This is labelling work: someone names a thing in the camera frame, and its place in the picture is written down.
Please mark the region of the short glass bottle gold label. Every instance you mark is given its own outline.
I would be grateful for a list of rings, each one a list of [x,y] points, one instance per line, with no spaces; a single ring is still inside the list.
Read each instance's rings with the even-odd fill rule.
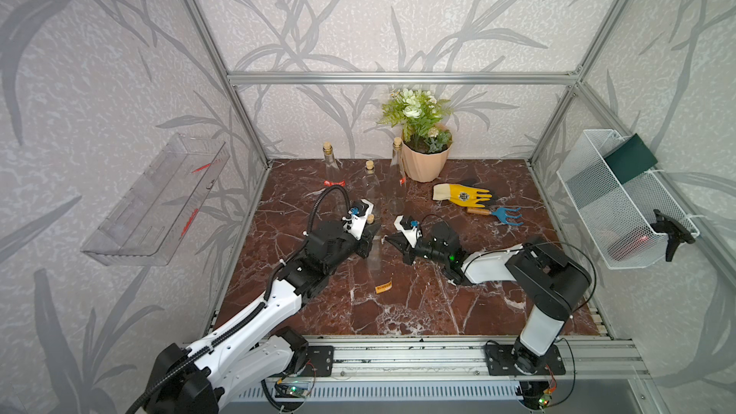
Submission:
[[[376,167],[373,160],[367,160],[365,162],[362,184],[365,191],[365,198],[374,205],[373,214],[379,218],[381,216],[381,184],[376,175]]]

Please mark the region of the peeled gold label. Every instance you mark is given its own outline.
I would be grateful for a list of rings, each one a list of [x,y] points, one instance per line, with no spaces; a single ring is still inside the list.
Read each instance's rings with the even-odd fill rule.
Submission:
[[[388,281],[387,283],[384,283],[382,285],[375,286],[375,293],[381,294],[387,291],[390,291],[393,287],[393,283],[391,281]]]

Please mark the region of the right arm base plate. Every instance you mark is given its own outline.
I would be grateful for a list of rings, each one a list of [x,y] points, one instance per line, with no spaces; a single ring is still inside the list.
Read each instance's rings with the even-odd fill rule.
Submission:
[[[483,352],[490,376],[564,376],[567,373],[556,345],[545,355],[537,356],[520,344],[487,341]]]

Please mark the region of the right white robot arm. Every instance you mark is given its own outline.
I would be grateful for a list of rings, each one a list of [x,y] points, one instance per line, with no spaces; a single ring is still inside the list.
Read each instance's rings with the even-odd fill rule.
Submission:
[[[515,366],[525,374],[534,373],[547,357],[592,285],[585,268],[541,237],[509,248],[469,253],[446,222],[425,231],[417,220],[399,216],[395,228],[397,232],[385,241],[398,249],[408,265],[418,258],[434,262],[450,283],[461,287],[490,282],[512,282],[521,287],[533,307],[512,355]]]

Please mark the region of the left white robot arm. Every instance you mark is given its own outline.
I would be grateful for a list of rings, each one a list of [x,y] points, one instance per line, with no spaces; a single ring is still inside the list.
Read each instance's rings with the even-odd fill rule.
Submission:
[[[307,232],[271,272],[262,296],[209,335],[159,353],[128,412],[218,413],[253,383],[299,372],[309,345],[283,322],[318,296],[349,257],[367,257],[378,229],[369,215],[328,220]]]

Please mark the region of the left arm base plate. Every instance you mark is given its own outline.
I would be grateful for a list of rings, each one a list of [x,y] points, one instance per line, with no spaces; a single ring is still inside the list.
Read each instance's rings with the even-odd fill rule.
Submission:
[[[333,373],[335,347],[307,346],[298,349],[287,367],[289,376],[327,378]]]

